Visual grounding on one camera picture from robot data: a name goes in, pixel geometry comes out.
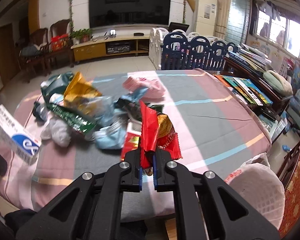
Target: vine decoration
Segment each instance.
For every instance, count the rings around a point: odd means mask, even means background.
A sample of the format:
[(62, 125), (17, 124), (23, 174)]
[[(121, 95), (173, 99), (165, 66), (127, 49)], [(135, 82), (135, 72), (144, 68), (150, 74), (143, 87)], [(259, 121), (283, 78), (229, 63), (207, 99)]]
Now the vine decoration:
[(69, 15), (70, 15), (70, 33), (73, 32), (73, 20), (72, 20), (72, 16), (73, 16), (73, 12), (72, 12), (72, 3), (73, 3), (73, 0), (68, 0), (69, 1)]
[(183, 0), (183, 18), (182, 18), (182, 23), (186, 23), (186, 0)]

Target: black tv screen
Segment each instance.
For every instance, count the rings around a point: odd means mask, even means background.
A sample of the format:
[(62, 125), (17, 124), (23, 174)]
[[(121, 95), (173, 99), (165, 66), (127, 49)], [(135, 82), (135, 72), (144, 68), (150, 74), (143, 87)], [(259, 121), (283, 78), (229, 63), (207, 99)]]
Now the black tv screen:
[(119, 24), (168, 25), (170, 0), (89, 0), (90, 28)]

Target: pink and gray tablecloth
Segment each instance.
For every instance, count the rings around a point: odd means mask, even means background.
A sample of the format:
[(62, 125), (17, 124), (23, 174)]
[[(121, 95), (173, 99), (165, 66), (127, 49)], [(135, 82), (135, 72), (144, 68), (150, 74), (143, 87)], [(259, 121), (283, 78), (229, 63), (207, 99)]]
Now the pink and gray tablecloth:
[[(215, 77), (201, 70), (146, 71), (99, 77), (93, 85), (115, 99), (128, 93), (122, 83), (128, 76), (159, 79), (167, 92), (163, 112), (171, 119), (183, 159), (189, 170), (212, 170), (221, 178), (243, 162), (271, 147), (269, 134), (258, 118)], [(40, 90), (28, 94), (14, 116), (40, 137), (43, 129), (31, 115), (33, 102), (43, 101)], [(0, 195), (20, 209), (39, 211), (74, 179), (86, 171), (102, 173), (120, 161), (120, 151), (99, 150), (93, 142), (73, 139), (68, 148), (43, 141), (38, 160), (29, 166), (0, 142), (8, 171), (0, 177)], [(153, 178), (143, 176), (141, 193), (124, 193), (122, 220), (140, 220), (174, 212), (171, 192), (154, 191)]]

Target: wooden tv cabinet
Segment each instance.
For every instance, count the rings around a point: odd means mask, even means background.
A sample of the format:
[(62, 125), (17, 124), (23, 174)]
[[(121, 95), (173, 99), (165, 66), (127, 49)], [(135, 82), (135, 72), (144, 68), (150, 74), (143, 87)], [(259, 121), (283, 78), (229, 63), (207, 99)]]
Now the wooden tv cabinet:
[[(88, 41), (84, 43), (79, 43), (77, 45), (73, 45), (71, 49), (74, 53), (75, 61), (81, 61), (91, 58), (97, 57), (107, 57), (107, 56), (114, 56), (114, 55), (125, 55), (125, 54), (136, 54), (138, 53), (147, 53), (148, 50), (141, 50), (138, 48), (138, 42), (140, 40), (147, 40), (149, 44), (150, 35), (144, 36), (133, 36), (133, 35), (120, 35), (114, 38), (108, 38), (106, 40), (98, 40), (98, 41)], [(114, 41), (130, 41), (133, 45), (132, 47), (135, 48), (129, 52), (122, 52), (122, 53), (111, 53), (107, 54), (106, 51), (106, 43), (114, 42)]]

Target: metal screw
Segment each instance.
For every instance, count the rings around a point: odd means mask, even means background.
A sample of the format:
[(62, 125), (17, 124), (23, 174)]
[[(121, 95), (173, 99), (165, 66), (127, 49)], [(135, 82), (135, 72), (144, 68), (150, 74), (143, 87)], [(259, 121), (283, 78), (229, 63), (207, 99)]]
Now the metal screw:
[(85, 172), (84, 174), (82, 174), (82, 178), (85, 180), (89, 180), (92, 178), (92, 173), (90, 172)]
[(207, 171), (205, 175), (208, 179), (213, 179), (216, 176), (213, 171)]
[(177, 163), (176, 162), (174, 162), (174, 161), (169, 161), (169, 162), (167, 162), (167, 166), (169, 167), (169, 168), (175, 168), (176, 166), (177, 166)]
[(122, 162), (119, 164), (120, 168), (127, 169), (129, 168), (130, 164), (128, 162)]

